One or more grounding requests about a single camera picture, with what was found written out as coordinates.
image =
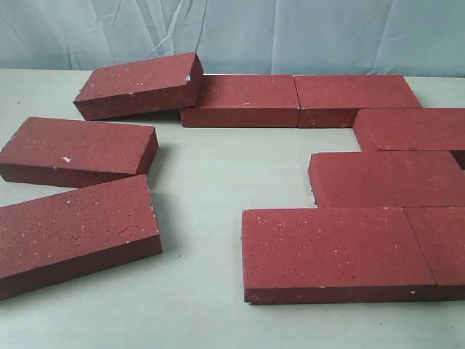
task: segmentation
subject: clay brick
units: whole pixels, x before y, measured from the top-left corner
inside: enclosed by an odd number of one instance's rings
[[[296,76],[299,127],[352,127],[364,108],[421,108],[401,75]]]
[[[363,151],[450,151],[465,169],[465,108],[364,109],[354,132]]]
[[[203,69],[194,52],[95,70],[74,100],[86,120],[195,105]]]
[[[29,118],[0,152],[0,175],[82,188],[146,175],[157,147],[149,126]]]
[[[254,209],[243,213],[245,301],[404,302],[434,278],[402,209]]]
[[[319,207],[465,206],[465,176],[447,151],[312,154]]]
[[[184,127],[297,127],[299,99],[291,75],[210,75],[197,105],[181,110]]]
[[[405,209],[437,287],[427,300],[465,300],[465,208]]]
[[[144,175],[0,208],[0,300],[161,253]]]

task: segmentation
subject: red brick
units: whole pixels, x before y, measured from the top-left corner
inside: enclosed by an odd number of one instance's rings
[[[181,110],[184,127],[297,127],[291,75],[210,75],[197,105]]]
[[[0,152],[0,175],[82,188],[146,175],[157,147],[149,126],[29,118]]]
[[[465,169],[465,108],[365,109],[354,132],[363,151],[450,151]]]
[[[243,213],[245,301],[424,299],[434,278],[402,209],[255,209]]]
[[[74,100],[86,120],[195,105],[203,69],[194,52],[95,70]]]
[[[0,300],[161,253],[144,175],[0,208]]]
[[[352,127],[359,109],[421,108],[401,75],[296,76],[299,127]]]
[[[447,151],[312,154],[319,207],[465,206],[465,176]]]
[[[465,300],[465,208],[405,209],[436,279],[428,300]]]

